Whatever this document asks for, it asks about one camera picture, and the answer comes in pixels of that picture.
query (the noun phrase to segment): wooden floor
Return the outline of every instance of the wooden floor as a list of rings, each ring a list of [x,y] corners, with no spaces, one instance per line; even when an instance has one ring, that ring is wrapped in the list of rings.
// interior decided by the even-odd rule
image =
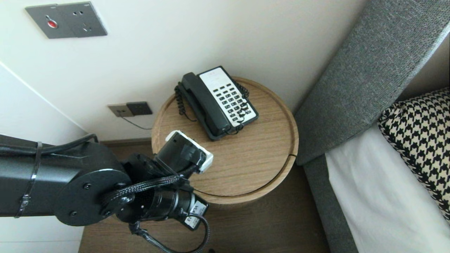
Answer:
[[[110,145],[119,159],[139,152],[150,155],[151,145]],[[206,215],[211,239],[204,252],[329,252],[311,191],[301,167],[266,196],[233,209],[211,206]],[[192,232],[178,221],[147,221],[142,227],[169,248],[190,251],[203,239],[204,229]],[[116,217],[85,227],[80,253],[160,252],[143,238],[131,235]]]

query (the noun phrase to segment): white bed sheet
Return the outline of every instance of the white bed sheet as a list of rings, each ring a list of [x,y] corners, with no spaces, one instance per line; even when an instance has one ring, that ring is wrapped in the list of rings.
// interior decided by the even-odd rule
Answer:
[[[378,126],[325,155],[360,253],[450,253],[450,225]]]

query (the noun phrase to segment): wooden tabletop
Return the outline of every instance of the wooden tabletop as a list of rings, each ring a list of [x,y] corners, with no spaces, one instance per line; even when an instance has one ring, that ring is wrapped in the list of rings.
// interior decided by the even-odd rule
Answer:
[[[214,154],[211,167],[189,180],[197,195],[216,204],[243,203],[269,193],[289,173],[298,150],[297,125],[284,102],[259,83],[233,79],[248,89],[249,100],[259,113],[259,118],[237,135],[210,140],[199,122],[179,115],[175,95],[162,106],[152,129],[155,153],[170,132],[181,130]],[[184,103],[187,115],[195,118]]]

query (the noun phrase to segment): label sticker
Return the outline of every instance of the label sticker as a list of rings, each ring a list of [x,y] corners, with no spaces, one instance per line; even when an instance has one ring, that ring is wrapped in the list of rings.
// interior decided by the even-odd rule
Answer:
[[[195,213],[195,214],[198,214],[198,215],[203,215],[205,213],[205,209],[206,209],[206,206],[203,203],[201,203],[200,201],[197,200],[197,201],[195,201],[194,207],[191,209],[191,213]],[[184,222],[188,226],[190,226],[190,227],[192,227],[194,229],[195,226],[198,224],[199,220],[200,219],[198,219],[197,217],[187,217],[184,220]]]

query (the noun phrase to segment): robotic arm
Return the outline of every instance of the robotic arm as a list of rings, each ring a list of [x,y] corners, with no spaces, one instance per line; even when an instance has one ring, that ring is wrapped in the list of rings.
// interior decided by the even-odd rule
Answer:
[[[181,131],[173,131],[154,159],[132,154],[119,162],[88,135],[51,146],[0,135],[0,217],[55,215],[71,226],[86,226],[116,214],[133,234],[173,252],[140,229],[141,221],[174,218],[190,230],[209,204],[193,193],[189,177],[203,173],[213,155]]]

